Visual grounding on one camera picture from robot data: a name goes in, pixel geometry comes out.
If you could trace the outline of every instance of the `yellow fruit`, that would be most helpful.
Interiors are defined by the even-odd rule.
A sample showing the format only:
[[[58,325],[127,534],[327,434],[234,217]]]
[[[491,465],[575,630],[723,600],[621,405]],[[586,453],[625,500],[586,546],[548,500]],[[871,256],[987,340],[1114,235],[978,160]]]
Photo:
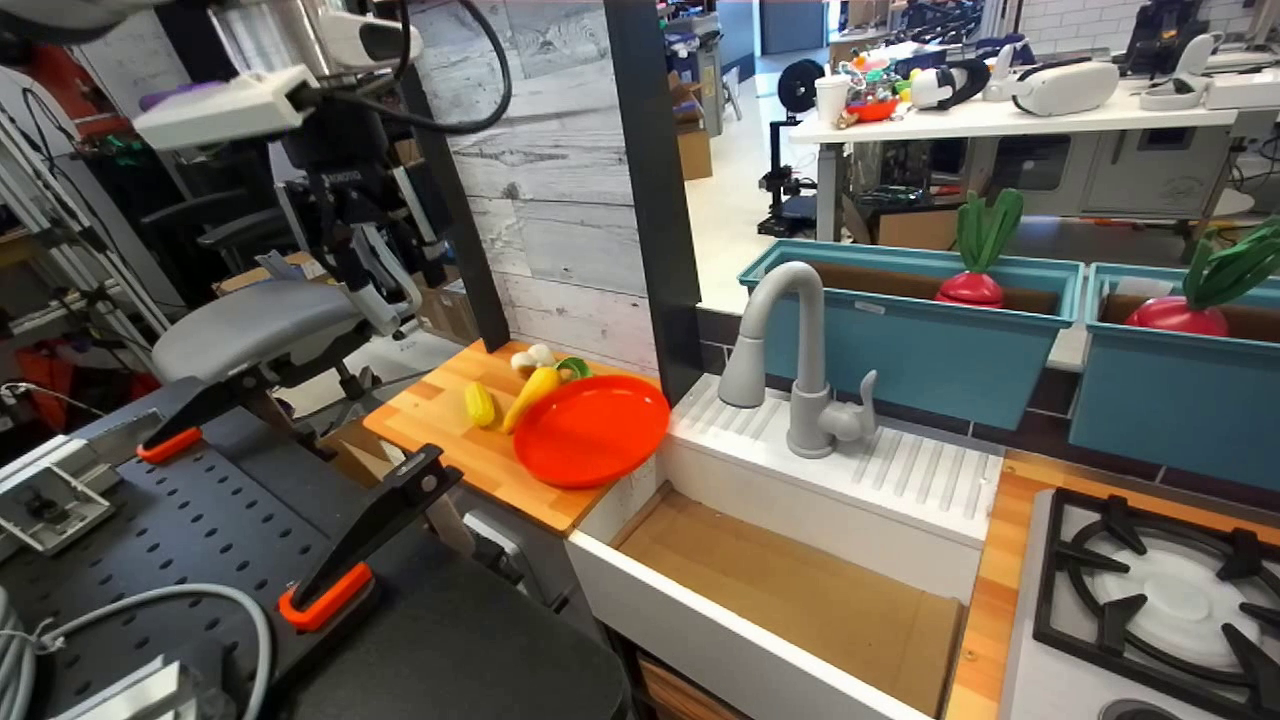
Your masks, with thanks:
[[[484,385],[462,387],[462,410],[477,430],[494,430],[494,420],[505,418]]]
[[[548,399],[557,387],[561,387],[561,368],[535,368],[535,371],[524,380],[524,387],[518,387],[508,420],[505,420],[505,434],[513,434],[513,430],[518,423],[518,418],[524,418],[531,405]]]

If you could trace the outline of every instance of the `white shiplap wall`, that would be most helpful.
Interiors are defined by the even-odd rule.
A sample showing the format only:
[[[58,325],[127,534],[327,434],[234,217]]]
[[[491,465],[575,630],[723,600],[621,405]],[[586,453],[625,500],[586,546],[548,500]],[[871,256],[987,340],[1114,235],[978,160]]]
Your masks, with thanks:
[[[1136,8],[1143,8],[1143,0],[1028,0],[1022,38],[1034,54],[1123,54]],[[1205,0],[1201,16],[1214,34],[1244,34],[1251,14],[1244,8],[1244,0]]]
[[[499,130],[450,140],[515,340],[656,371],[626,148],[599,0],[479,0],[515,76]],[[435,118],[499,91],[494,60],[454,5],[414,14]]]

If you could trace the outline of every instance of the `stove top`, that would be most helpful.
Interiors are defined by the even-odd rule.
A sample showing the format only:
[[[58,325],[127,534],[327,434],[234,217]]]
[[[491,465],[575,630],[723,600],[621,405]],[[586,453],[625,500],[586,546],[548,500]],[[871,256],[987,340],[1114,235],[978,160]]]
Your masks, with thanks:
[[[1280,547],[1123,495],[1044,491],[1005,718],[1280,718]]]

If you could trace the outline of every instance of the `white sink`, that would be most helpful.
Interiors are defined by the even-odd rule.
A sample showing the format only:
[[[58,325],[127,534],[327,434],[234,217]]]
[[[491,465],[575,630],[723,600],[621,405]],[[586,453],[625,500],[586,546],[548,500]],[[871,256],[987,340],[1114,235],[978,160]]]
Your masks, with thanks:
[[[999,449],[889,423],[801,460],[784,430],[780,394],[740,414],[705,376],[569,535],[592,614],[758,720],[935,718]]]

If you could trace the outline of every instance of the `wooden countertop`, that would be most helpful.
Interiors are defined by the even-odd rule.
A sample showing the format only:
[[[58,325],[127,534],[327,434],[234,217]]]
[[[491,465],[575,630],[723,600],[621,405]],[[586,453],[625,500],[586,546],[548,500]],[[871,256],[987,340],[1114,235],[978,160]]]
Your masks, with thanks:
[[[1270,525],[1251,525],[1240,516],[1143,495],[1143,491],[1109,486],[1105,477],[1080,465],[1064,465],[1051,456],[1007,453],[999,495],[991,509],[991,534],[984,546],[978,576],[976,576],[969,622],[963,622],[963,640],[955,651],[949,720],[999,718],[1005,662],[1007,662],[1014,598],[1022,576],[1022,546],[1028,546],[1031,504],[1044,488],[1072,488],[1088,495],[1123,491],[1130,509],[1163,512],[1163,516],[1206,525],[1206,530],[1251,530],[1258,540],[1280,546],[1280,530]]]
[[[462,473],[462,482],[531,516],[550,534],[573,534],[608,488],[562,491],[527,477],[527,469],[513,453],[513,435],[479,434],[467,423],[462,387],[484,385],[505,410],[518,398],[524,376],[513,371],[513,358],[518,345],[499,353],[484,353],[472,345],[454,353],[448,366],[408,385],[398,398],[364,418],[364,430],[403,453],[424,446],[438,446],[444,460]],[[592,366],[592,376],[637,376],[608,366]]]

